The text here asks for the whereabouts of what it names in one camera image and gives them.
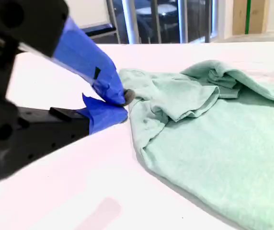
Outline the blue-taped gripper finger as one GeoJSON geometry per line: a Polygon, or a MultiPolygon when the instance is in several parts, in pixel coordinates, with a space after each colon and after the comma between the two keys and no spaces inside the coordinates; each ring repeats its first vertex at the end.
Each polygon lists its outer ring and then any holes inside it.
{"type": "Polygon", "coordinates": [[[19,108],[15,125],[14,163],[27,165],[79,139],[127,120],[127,111],[83,96],[84,107],[71,110],[19,108]]]}
{"type": "Polygon", "coordinates": [[[75,24],[63,0],[0,0],[0,70],[12,68],[21,45],[81,76],[108,103],[126,106],[134,99],[113,61],[75,24]]]}

